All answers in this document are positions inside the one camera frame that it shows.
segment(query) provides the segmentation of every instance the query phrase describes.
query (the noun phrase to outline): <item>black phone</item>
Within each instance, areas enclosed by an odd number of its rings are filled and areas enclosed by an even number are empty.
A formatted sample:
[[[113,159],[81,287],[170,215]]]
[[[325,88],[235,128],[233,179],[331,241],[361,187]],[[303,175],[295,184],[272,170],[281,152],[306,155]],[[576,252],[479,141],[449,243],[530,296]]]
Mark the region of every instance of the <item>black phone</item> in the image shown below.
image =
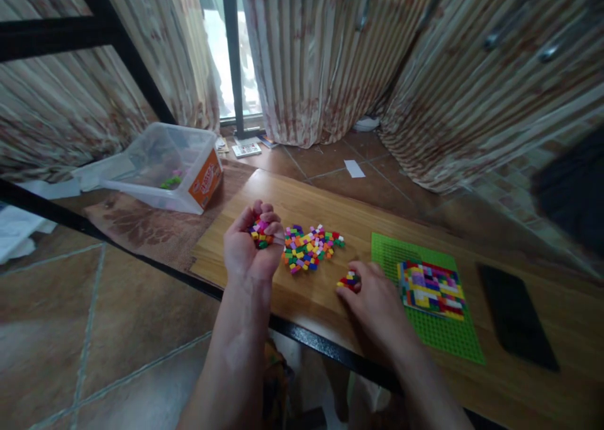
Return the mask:
[[[503,349],[548,370],[560,371],[525,283],[488,265],[479,264],[478,273]]]

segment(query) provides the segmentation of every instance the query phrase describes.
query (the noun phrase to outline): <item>striped curtain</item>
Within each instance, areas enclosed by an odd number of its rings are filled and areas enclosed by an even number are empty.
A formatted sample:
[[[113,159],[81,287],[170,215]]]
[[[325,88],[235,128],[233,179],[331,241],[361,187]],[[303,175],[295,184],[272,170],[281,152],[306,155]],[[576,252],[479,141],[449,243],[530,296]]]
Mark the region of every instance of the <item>striped curtain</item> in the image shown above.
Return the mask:
[[[111,0],[181,125],[217,130],[199,0]],[[83,0],[0,0],[0,21],[90,15]],[[0,176],[69,177],[118,153],[157,116],[105,46],[0,64]]]
[[[552,62],[538,60],[590,1],[536,0],[486,52],[516,0],[442,0],[383,110],[382,141],[409,177],[452,191],[602,114],[603,23]]]
[[[341,139],[388,85],[428,1],[243,0],[269,136]]]

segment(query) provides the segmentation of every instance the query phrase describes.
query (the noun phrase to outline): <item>pile of colorful blocks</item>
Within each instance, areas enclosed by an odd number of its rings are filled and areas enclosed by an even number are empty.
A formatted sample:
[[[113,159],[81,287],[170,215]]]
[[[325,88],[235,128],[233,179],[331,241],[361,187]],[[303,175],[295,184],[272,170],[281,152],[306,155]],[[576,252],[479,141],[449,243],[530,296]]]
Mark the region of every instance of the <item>pile of colorful blocks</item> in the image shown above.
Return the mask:
[[[354,269],[351,269],[346,277],[340,279],[337,283],[337,286],[344,286],[346,288],[350,288],[352,291],[354,290],[354,286],[361,282],[361,278],[358,276],[357,272]]]
[[[285,248],[282,258],[290,272],[296,274],[301,269],[316,271],[319,262],[333,256],[333,247],[344,247],[344,237],[338,232],[326,232],[322,225],[310,227],[305,234],[302,227],[294,225],[285,231]]]
[[[254,244],[256,245],[256,249],[266,249],[269,247],[274,238],[271,235],[265,235],[264,231],[270,224],[268,222],[264,222],[260,218],[254,222],[254,225],[247,229],[254,240]]]

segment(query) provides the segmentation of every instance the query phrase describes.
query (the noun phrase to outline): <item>wooden table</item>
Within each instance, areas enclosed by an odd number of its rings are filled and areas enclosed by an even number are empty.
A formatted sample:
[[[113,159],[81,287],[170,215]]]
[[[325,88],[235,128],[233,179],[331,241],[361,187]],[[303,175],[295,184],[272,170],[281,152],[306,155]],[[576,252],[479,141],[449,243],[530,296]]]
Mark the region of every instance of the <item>wooden table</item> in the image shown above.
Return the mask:
[[[334,293],[353,259],[371,260],[377,232],[453,256],[464,285],[486,365],[431,349],[457,400],[510,428],[602,428],[604,400],[604,291],[553,268],[526,263],[510,253],[472,245],[377,208],[258,170],[226,206],[193,250],[193,273],[224,287],[222,235],[245,205],[273,203],[284,225],[322,223],[344,235],[319,270],[292,277],[283,266],[274,277],[272,312],[377,363],[380,353]],[[560,373],[503,350],[495,336],[476,263],[522,278],[550,340]]]

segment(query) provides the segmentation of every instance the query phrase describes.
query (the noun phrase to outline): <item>box label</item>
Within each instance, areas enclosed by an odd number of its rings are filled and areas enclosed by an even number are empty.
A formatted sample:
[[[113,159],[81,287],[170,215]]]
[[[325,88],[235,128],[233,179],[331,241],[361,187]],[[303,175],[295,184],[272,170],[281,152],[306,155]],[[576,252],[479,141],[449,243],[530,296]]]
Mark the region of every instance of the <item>box label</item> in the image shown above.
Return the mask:
[[[203,210],[208,206],[208,202],[218,186],[218,183],[220,183],[221,178],[222,170],[220,170],[218,157],[216,156],[216,151],[212,150],[210,156],[208,156],[208,159],[203,164],[203,167],[189,188],[189,194],[193,196]]]

